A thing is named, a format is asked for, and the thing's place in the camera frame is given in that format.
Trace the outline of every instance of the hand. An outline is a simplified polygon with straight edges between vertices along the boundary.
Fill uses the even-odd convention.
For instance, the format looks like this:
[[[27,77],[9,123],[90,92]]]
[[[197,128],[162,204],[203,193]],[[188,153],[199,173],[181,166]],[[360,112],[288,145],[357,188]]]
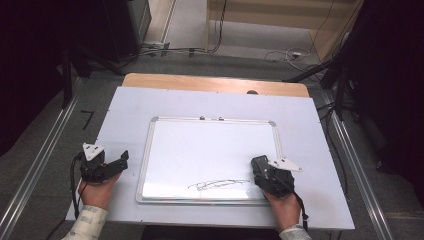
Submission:
[[[263,193],[271,204],[272,212],[282,231],[299,223],[300,206],[293,193],[282,198],[277,198],[266,191]]]
[[[106,210],[112,197],[112,188],[116,181],[118,181],[120,175],[121,174],[117,174],[102,184],[90,184],[81,181],[78,193],[81,195],[82,202],[85,205],[91,205]]]

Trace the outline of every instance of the white tabletop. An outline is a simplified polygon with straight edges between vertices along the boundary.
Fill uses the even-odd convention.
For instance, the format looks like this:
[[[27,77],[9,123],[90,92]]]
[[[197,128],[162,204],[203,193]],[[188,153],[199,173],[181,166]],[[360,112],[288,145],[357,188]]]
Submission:
[[[106,162],[129,151],[128,169],[116,183],[109,221],[237,227],[276,227],[269,206],[141,205],[136,201],[152,117],[200,116],[274,121],[282,152],[303,168],[293,173],[309,227],[354,229],[340,181],[311,98],[119,87],[96,144]],[[73,218],[70,207],[67,219]]]

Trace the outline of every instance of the black marker scribble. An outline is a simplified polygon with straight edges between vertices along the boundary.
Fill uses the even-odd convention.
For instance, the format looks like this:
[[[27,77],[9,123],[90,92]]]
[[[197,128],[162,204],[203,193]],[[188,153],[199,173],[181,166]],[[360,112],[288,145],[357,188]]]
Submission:
[[[223,186],[227,186],[231,184],[237,184],[237,183],[243,184],[246,182],[250,182],[250,181],[249,180],[214,180],[214,181],[196,183],[196,184],[188,186],[187,188],[195,187],[197,191],[203,191],[203,190],[219,188],[219,187],[223,187]]]

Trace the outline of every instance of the forearm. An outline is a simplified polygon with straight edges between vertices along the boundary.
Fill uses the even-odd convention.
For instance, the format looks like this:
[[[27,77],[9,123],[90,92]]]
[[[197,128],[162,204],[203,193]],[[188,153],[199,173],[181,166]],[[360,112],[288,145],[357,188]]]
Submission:
[[[84,205],[74,226],[63,240],[98,239],[107,215],[106,210]]]
[[[296,224],[280,233],[282,240],[312,240],[309,234],[303,229],[302,226]]]

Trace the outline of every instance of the person's left hand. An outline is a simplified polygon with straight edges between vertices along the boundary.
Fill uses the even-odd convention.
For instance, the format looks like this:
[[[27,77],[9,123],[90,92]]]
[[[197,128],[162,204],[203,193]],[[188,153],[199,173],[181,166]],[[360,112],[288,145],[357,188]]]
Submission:
[[[91,205],[106,210],[112,197],[113,186],[118,181],[120,175],[117,174],[102,184],[90,184],[81,181],[78,193],[81,195],[84,205]]]

